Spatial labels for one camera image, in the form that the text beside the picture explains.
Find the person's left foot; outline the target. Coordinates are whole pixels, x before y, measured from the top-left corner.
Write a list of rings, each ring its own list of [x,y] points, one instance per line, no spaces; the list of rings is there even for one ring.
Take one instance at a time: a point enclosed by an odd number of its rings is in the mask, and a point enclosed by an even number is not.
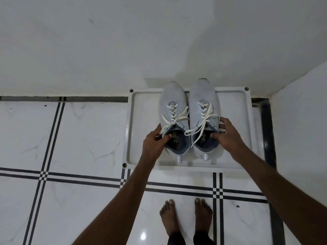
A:
[[[168,236],[181,231],[173,199],[165,201],[159,213]]]

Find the person's left forearm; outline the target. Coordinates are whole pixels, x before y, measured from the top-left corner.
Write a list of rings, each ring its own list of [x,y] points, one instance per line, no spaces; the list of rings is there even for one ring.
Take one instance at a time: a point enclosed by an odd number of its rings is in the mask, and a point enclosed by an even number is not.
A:
[[[125,185],[72,245],[126,245],[156,160],[141,156]]]

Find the black right trouser leg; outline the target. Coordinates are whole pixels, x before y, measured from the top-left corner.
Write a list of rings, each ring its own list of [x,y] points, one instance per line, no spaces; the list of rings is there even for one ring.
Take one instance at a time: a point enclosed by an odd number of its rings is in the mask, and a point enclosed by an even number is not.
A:
[[[194,245],[216,245],[206,230],[197,230],[193,237]]]

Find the white plastic shoe tray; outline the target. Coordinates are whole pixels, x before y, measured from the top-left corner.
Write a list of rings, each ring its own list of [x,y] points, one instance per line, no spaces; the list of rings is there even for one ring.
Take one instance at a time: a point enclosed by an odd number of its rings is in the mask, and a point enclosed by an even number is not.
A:
[[[247,87],[215,87],[214,89],[219,99],[220,115],[231,121],[248,148],[257,153],[250,91]],[[129,95],[122,161],[128,169],[134,169],[137,166],[142,153],[143,140],[160,123],[158,104],[162,90],[163,88],[135,89]],[[245,172],[221,145],[209,154],[208,161],[198,158],[193,149],[190,149],[186,156],[182,157],[182,162],[178,163],[164,150],[156,161],[154,170]]]

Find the light grey lace-up sneaker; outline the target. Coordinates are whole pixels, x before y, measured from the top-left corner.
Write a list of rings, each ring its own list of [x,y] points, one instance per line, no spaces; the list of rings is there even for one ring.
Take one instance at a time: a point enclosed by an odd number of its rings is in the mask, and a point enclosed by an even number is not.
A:
[[[190,129],[189,105],[180,84],[173,81],[165,86],[159,98],[158,112],[161,124],[159,135],[171,136],[165,148],[177,164],[180,164],[191,146],[190,137],[186,134]]]
[[[201,78],[194,82],[188,95],[189,129],[185,135],[190,138],[191,148],[203,161],[209,161],[209,155],[219,145],[211,137],[213,133],[224,132],[220,127],[220,104],[218,95],[208,79]]]

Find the person's right foot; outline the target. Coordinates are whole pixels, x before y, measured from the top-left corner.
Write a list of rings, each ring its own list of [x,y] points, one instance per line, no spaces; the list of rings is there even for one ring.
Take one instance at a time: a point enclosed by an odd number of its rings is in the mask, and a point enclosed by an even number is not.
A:
[[[204,199],[196,198],[194,205],[195,232],[204,231],[208,234],[212,223],[213,211]]]

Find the person's right forearm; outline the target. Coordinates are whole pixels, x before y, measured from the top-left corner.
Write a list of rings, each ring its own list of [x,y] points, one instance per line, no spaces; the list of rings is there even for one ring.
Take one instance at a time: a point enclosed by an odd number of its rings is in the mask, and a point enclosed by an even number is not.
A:
[[[327,245],[327,207],[281,176],[247,146],[231,152],[302,245]]]

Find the person's foot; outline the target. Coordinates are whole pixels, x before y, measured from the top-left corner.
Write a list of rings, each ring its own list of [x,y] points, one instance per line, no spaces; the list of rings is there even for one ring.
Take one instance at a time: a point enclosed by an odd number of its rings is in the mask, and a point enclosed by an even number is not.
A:
[[[194,205],[195,232],[204,231],[208,234],[212,223],[213,211],[204,199],[196,198]]]
[[[181,231],[173,199],[165,201],[159,213],[168,236]]]

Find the person's left hand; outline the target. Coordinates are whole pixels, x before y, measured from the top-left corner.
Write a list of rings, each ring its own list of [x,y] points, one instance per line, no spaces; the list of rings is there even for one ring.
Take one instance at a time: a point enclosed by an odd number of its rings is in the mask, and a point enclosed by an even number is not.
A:
[[[154,166],[157,159],[160,157],[164,148],[159,144],[159,140],[162,138],[160,134],[161,124],[158,124],[155,130],[151,131],[143,141],[142,155],[140,161],[146,162],[149,165]]]

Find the black trouser leg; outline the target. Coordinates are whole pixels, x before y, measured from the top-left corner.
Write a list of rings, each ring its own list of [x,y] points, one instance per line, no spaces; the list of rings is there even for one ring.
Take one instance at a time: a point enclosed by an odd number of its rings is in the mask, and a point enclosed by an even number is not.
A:
[[[194,245],[216,245],[206,230],[197,230],[193,237]]]
[[[167,245],[186,245],[181,232],[173,232],[168,239]]]

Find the black left trouser leg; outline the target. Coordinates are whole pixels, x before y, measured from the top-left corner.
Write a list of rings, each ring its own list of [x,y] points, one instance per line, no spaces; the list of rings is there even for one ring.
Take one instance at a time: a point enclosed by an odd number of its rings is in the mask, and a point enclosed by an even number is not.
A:
[[[168,239],[167,245],[186,245],[181,232],[173,232]]]

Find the person's right hand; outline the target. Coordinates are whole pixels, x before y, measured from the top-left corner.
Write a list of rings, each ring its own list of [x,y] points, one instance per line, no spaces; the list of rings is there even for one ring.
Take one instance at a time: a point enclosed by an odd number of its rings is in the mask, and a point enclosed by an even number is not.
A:
[[[226,140],[224,142],[219,142],[219,144],[230,153],[235,161],[237,161],[237,157],[241,155],[243,150],[247,149],[247,146],[229,119],[220,117],[220,122],[222,124],[219,124],[219,128],[224,131],[219,133],[225,133]]]

